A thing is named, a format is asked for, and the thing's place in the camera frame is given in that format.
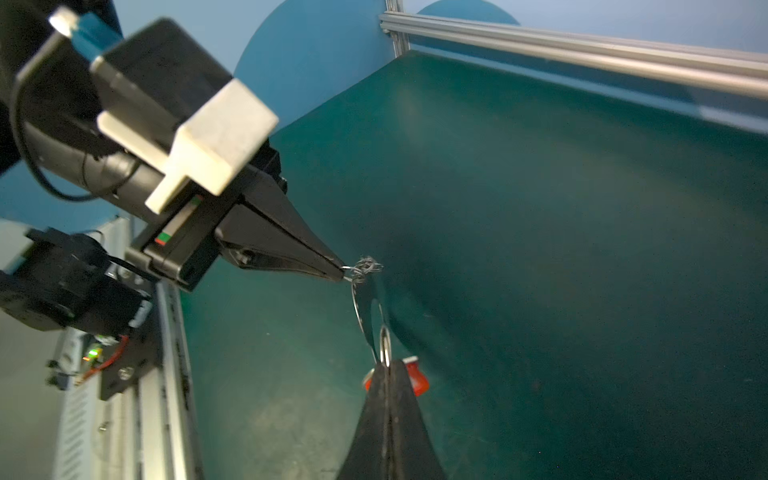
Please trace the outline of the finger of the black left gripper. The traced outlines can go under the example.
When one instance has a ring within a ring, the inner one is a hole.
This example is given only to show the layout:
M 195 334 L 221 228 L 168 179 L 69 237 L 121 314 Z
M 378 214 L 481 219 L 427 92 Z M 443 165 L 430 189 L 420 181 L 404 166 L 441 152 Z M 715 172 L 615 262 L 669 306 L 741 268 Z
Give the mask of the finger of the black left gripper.
M 215 228 L 222 255 L 246 270 L 300 273 L 331 281 L 344 277 L 343 265 L 245 205 L 235 205 Z
M 344 262 L 314 234 L 270 175 L 262 171 L 256 172 L 254 182 L 243 192 L 243 205 L 306 242 L 318 252 L 331 254 L 331 259 L 339 260 L 344 266 Z

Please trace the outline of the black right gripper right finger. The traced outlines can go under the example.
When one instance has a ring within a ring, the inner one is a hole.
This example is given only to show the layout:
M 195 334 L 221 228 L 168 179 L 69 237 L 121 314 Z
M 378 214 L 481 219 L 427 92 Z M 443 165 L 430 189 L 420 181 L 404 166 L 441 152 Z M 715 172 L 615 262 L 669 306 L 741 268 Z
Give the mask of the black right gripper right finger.
M 389 367 L 390 479 L 446 479 L 405 364 Z

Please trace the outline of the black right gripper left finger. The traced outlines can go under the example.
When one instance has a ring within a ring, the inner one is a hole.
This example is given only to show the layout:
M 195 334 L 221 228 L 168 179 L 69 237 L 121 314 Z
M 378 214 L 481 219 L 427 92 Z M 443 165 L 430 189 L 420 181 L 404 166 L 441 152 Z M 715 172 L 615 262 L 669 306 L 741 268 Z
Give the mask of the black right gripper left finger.
M 375 367 L 352 443 L 337 479 L 388 479 L 389 368 Z

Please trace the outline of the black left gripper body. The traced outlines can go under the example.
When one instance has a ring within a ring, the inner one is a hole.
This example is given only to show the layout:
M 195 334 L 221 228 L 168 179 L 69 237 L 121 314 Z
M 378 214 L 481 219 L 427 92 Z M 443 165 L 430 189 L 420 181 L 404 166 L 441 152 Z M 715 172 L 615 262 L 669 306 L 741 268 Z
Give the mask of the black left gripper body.
M 218 224 L 260 174 L 272 177 L 286 190 L 281 173 L 278 151 L 265 143 L 221 195 L 212 195 L 199 186 L 184 187 L 170 209 L 149 222 L 132 241 L 126 260 L 148 275 L 185 291 L 194 290 L 220 256 L 214 235 Z

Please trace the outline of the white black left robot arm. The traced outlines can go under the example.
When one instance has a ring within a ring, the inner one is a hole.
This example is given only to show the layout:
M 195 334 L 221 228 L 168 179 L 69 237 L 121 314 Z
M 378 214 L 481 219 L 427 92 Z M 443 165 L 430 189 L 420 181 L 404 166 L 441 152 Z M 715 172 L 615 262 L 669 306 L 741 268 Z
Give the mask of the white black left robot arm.
M 122 255 L 87 233 L 33 229 L 1 275 L 1 307 L 37 330 L 73 328 L 101 353 L 50 362 L 60 388 L 109 399 L 158 365 L 160 281 L 194 289 L 224 259 L 339 281 L 343 263 L 287 198 L 277 115 L 179 24 L 122 32 L 110 1 L 1 5 L 1 166 L 49 195 L 102 200 L 143 221 Z

